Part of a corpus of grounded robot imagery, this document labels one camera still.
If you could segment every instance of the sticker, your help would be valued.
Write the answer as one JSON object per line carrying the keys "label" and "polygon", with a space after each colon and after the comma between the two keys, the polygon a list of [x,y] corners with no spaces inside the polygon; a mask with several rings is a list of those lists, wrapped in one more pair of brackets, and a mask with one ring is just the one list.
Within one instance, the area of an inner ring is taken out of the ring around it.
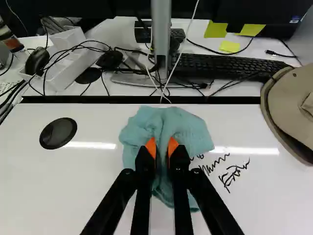
{"label": "sticker", "polygon": [[293,16],[292,19],[289,21],[289,23],[293,23],[293,24],[296,24],[298,23],[300,20],[300,17],[299,16]]}

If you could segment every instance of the black desk trim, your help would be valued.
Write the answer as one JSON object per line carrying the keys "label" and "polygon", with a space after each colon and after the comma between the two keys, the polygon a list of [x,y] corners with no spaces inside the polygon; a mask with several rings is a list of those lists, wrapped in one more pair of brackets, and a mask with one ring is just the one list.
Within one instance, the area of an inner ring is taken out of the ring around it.
{"label": "black desk trim", "polygon": [[[172,104],[260,104],[259,96],[170,96]],[[159,104],[160,96],[23,96],[21,103]]]}

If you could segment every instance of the black keyboard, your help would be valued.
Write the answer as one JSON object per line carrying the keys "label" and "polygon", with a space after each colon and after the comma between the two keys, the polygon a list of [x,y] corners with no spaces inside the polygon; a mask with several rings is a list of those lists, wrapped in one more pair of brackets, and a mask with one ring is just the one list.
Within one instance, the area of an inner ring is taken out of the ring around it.
{"label": "black keyboard", "polygon": [[[151,41],[150,33],[144,28],[135,28],[135,38],[138,43],[149,43]],[[182,43],[186,37],[185,31],[182,28],[172,28],[171,36],[179,43]]]}
{"label": "black keyboard", "polygon": [[[174,67],[178,56],[179,53],[171,58],[169,71]],[[270,76],[285,67],[288,65],[275,60],[183,53],[173,76],[188,77],[191,81],[199,78],[240,80],[251,74],[249,81],[265,83]]]}

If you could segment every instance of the signature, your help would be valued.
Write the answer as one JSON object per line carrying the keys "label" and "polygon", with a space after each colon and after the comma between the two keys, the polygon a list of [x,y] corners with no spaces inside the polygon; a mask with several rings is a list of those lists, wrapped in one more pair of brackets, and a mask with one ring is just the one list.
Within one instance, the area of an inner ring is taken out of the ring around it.
{"label": "signature", "polygon": [[223,162],[226,161],[226,157],[229,157],[230,153],[224,154],[224,157],[219,157],[217,160],[214,161],[214,163],[211,166],[208,165],[199,165],[199,168],[207,174],[207,176],[210,176],[210,174],[214,171],[216,168],[216,165],[221,163],[221,160]]}
{"label": "signature", "polygon": [[229,191],[229,186],[231,185],[232,182],[236,181],[236,178],[240,177],[240,173],[242,170],[247,170],[247,166],[250,163],[250,158],[247,163],[243,164],[243,166],[238,166],[238,165],[231,165],[226,168],[226,170],[231,170],[230,172],[227,172],[223,175],[219,176],[220,181],[223,183],[224,188],[230,193]]}

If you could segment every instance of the black marker writing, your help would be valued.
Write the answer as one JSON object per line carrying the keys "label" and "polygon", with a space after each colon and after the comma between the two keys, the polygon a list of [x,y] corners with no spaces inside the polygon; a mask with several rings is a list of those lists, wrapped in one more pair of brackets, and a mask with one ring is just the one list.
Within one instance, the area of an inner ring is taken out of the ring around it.
{"label": "black marker writing", "polygon": [[221,163],[221,160],[222,160],[223,162],[225,162],[225,161],[226,161],[226,157],[229,157],[229,156],[230,156],[230,153],[224,154],[224,157],[223,157],[223,158],[219,157],[217,160],[215,160],[214,163],[211,165],[211,167],[209,167],[208,165],[202,165],[202,166],[199,165],[199,168],[200,168],[204,173],[206,173],[207,176],[210,176],[210,174],[214,171],[216,165],[217,165],[217,164],[220,164],[220,163]]}
{"label": "black marker writing", "polygon": [[201,153],[201,154],[198,154],[196,157],[202,160],[204,158],[204,155],[203,153]]}
{"label": "black marker writing", "polygon": [[236,177],[240,177],[240,173],[242,170],[247,170],[247,166],[250,163],[250,158],[247,163],[245,163],[243,166],[238,165],[231,165],[226,168],[226,170],[232,170],[231,173],[227,172],[223,175],[219,176],[220,181],[223,183],[224,188],[230,193],[228,187],[231,185],[232,182],[236,181]]}

